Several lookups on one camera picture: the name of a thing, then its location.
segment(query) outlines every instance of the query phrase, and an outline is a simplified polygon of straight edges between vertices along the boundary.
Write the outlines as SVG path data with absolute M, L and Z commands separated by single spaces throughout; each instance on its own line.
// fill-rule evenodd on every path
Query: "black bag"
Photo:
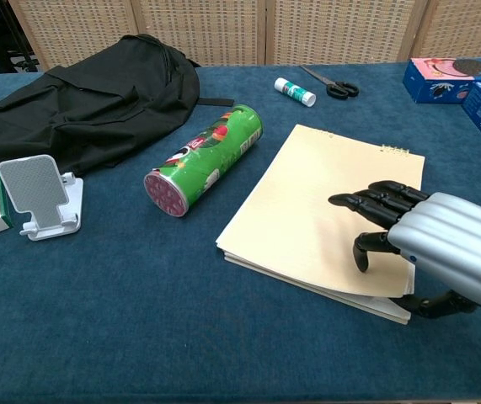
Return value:
M 49 154 L 61 173 L 76 175 L 115 165 L 180 127 L 199 90 L 181 52 L 150 35 L 126 35 L 0 101 L 0 162 Z

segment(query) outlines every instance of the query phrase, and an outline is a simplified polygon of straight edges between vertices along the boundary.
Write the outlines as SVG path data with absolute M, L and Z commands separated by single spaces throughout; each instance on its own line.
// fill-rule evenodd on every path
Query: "table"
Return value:
M 18 234 L 27 217 L 12 212 L 15 228 L 0 233 L 0 400 L 481 399 L 481 309 L 403 326 L 226 263 L 216 249 L 295 124 L 424 155 L 423 190 L 481 205 L 481 133 L 460 105 L 415 104 L 400 63 L 313 69 L 357 83 L 360 96 L 328 98 L 295 66 L 198 69 L 201 96 L 251 106 L 264 134 L 183 218 L 152 203 L 143 176 L 227 108 L 197 106 L 170 136 L 85 176 L 75 235 L 31 242 Z M 37 74 L 0 75 L 0 98 Z M 317 103 L 276 92 L 277 77 Z M 418 271 L 416 290 L 445 287 Z

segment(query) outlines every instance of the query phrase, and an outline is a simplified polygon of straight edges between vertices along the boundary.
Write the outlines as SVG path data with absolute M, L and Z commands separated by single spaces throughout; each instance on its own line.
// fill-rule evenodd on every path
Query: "robotic hand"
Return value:
M 329 198 L 387 231 L 362 233 L 354 242 L 356 265 L 365 272 L 367 252 L 400 254 L 451 288 L 434 300 L 393 299 L 416 315 L 436 318 L 481 306 L 481 206 L 440 192 L 432 195 L 394 181 Z

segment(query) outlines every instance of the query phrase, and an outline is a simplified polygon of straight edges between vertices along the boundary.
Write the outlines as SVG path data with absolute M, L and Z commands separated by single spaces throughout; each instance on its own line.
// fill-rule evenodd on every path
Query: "scissor blade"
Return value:
M 326 77 L 323 77 L 321 76 L 320 74 L 317 74 L 316 72 L 314 72 L 313 70 L 311 69 L 308 69 L 307 67 L 304 67 L 304 66 L 300 66 L 302 69 L 304 69 L 306 72 L 308 72 L 309 74 L 311 74 L 313 77 L 315 77 L 317 80 L 323 82 L 324 84 L 330 84 L 332 83 L 331 80 L 328 80 Z

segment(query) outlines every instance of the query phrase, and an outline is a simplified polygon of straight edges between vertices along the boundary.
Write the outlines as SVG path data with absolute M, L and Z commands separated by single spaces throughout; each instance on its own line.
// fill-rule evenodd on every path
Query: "wicker screen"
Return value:
M 432 1 L 413 55 L 481 56 L 481 0 Z
M 43 70 L 69 66 L 136 34 L 130 0 L 10 0 Z
M 265 0 L 133 0 L 139 31 L 203 66 L 265 61 Z
M 419 23 L 423 13 L 415 0 L 272 0 L 270 4 L 266 62 L 272 64 L 396 61 L 409 23 Z M 413 18 L 414 13 L 420 18 Z

